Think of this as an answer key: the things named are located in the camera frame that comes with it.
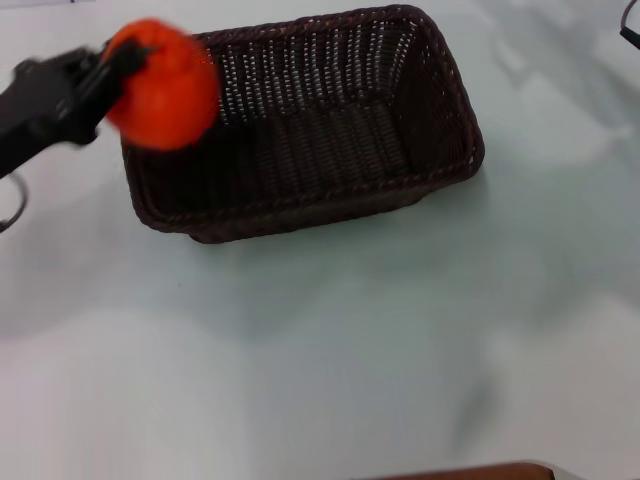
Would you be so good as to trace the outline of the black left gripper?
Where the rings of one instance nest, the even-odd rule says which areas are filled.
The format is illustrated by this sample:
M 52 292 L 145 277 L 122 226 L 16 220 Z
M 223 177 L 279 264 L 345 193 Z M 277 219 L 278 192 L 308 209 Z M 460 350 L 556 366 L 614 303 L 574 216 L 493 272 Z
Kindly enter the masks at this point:
M 114 49 L 80 47 L 49 59 L 28 58 L 1 93 L 1 175 L 58 143 L 85 146 L 97 124 L 83 111 L 109 111 L 126 81 L 142 71 L 157 46 L 126 39 Z

